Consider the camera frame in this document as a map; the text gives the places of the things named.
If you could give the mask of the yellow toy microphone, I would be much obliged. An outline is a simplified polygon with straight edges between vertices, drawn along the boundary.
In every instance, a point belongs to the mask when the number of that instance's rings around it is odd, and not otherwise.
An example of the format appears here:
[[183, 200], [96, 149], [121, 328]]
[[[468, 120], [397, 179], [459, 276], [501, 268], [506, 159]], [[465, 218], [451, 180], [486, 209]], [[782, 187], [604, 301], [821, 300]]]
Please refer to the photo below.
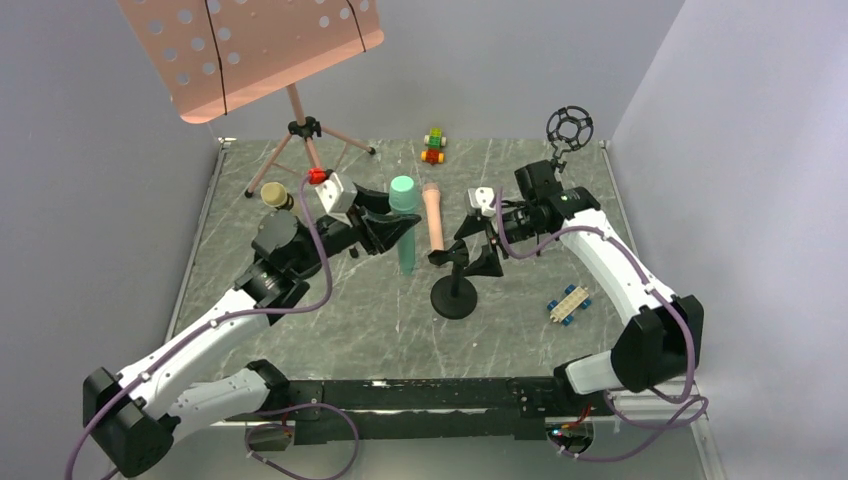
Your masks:
[[279, 182], [265, 183], [260, 189], [260, 198], [266, 206], [276, 210], [291, 211], [295, 206], [294, 197]]

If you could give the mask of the black mic stand with clip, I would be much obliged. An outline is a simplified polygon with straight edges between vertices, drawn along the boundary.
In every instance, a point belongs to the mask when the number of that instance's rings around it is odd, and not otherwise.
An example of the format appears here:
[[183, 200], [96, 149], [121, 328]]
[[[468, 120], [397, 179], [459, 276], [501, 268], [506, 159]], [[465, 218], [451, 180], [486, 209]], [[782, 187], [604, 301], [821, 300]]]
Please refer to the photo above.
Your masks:
[[433, 310], [441, 317], [460, 320], [469, 316], [477, 306], [477, 290], [465, 277], [470, 266], [469, 249], [464, 240], [457, 240], [446, 250], [433, 250], [427, 259], [433, 266], [451, 264], [451, 272], [438, 279], [430, 291]]

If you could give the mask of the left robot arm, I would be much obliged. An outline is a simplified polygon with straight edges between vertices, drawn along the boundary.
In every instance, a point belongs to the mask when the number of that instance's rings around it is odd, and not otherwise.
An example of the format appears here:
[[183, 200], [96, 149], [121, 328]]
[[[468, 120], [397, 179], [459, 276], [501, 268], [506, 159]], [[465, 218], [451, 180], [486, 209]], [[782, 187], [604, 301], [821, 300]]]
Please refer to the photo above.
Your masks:
[[332, 189], [327, 213], [275, 210], [262, 218], [253, 262], [199, 319], [166, 344], [118, 372], [98, 368], [83, 383], [83, 426], [109, 458], [113, 473], [133, 478], [161, 461], [180, 440], [228, 417], [275, 414], [290, 402], [289, 380], [270, 362], [250, 362], [218, 382], [199, 384], [213, 361], [287, 315], [305, 311], [309, 279], [355, 245], [377, 255], [420, 221], [395, 214], [385, 193]]

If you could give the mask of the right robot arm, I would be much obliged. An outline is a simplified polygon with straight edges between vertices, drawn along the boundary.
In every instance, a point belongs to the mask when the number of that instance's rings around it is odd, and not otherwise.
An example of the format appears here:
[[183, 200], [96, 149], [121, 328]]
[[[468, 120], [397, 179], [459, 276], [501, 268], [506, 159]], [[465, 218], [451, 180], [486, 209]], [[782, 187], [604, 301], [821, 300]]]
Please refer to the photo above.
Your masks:
[[479, 231], [507, 258], [519, 259], [516, 243], [532, 237], [538, 254], [561, 242], [588, 269], [618, 313], [623, 330], [608, 350], [560, 365], [554, 371], [565, 394], [583, 399], [596, 392], [649, 390], [685, 376], [688, 396], [699, 364], [704, 308], [653, 275], [623, 243], [599, 201], [584, 187], [566, 188], [548, 160], [514, 173], [521, 198], [504, 199], [490, 187], [465, 194], [467, 217], [455, 237]]

